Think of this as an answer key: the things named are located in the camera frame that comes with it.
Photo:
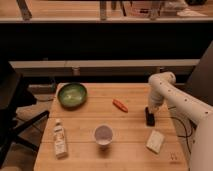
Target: white cup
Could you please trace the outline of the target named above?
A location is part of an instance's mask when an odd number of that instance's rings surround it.
[[[100,125],[94,132],[95,142],[101,149],[106,149],[112,142],[112,129],[107,125]]]

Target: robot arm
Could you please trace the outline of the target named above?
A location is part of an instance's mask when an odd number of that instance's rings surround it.
[[[175,75],[171,72],[154,74],[149,78],[151,92],[148,110],[156,113],[164,98],[196,125],[190,157],[190,171],[213,171],[213,107],[175,88]]]
[[[196,125],[207,115],[213,113],[212,106],[175,88],[175,75],[171,72],[154,74],[149,78],[151,93],[148,99],[150,113],[156,113],[163,104],[164,98],[192,120]]]

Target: wooden table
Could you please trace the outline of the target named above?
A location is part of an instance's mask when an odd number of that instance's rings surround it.
[[[88,99],[80,108],[63,109],[57,93],[38,152],[35,171],[187,171],[188,166],[166,105],[156,115],[156,126],[145,124],[144,108],[148,84],[86,83]],[[124,113],[112,105],[122,101],[129,109]],[[66,131],[69,156],[58,160],[53,149],[55,119],[61,118]],[[113,142],[101,151],[94,142],[94,129],[100,124],[111,126]],[[155,129],[165,135],[159,154],[146,148]]]

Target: black chair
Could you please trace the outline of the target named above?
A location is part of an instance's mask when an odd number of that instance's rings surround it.
[[[20,143],[34,151],[39,147],[21,138],[19,134],[32,126],[44,116],[48,117],[49,111],[33,117],[18,125],[15,119],[18,107],[36,104],[36,98],[28,90],[28,84],[22,75],[15,72],[8,61],[0,61],[0,167],[2,167],[7,152],[12,142]]]

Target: orange carrot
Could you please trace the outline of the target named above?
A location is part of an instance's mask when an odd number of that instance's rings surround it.
[[[112,102],[116,107],[118,107],[120,110],[124,111],[124,112],[128,112],[128,109],[126,106],[124,106],[121,102],[119,102],[118,100],[116,99],[113,99],[113,102]]]

